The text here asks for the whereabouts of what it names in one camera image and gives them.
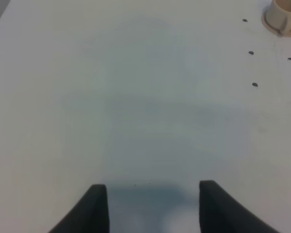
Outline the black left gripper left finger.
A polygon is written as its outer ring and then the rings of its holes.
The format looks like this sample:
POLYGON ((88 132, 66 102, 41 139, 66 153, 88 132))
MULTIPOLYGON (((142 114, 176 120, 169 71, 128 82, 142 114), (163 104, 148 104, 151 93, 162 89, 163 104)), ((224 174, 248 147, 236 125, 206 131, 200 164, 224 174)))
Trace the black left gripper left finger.
POLYGON ((108 196, 104 184, 90 186, 69 213, 50 230, 51 233, 108 233, 109 231, 108 196))

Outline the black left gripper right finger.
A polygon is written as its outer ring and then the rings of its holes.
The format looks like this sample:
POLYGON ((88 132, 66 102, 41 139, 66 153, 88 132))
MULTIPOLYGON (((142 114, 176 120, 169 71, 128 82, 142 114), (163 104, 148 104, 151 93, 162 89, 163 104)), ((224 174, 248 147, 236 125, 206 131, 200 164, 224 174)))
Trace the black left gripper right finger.
POLYGON ((215 181, 199 183, 199 225, 202 233, 276 233, 215 181))

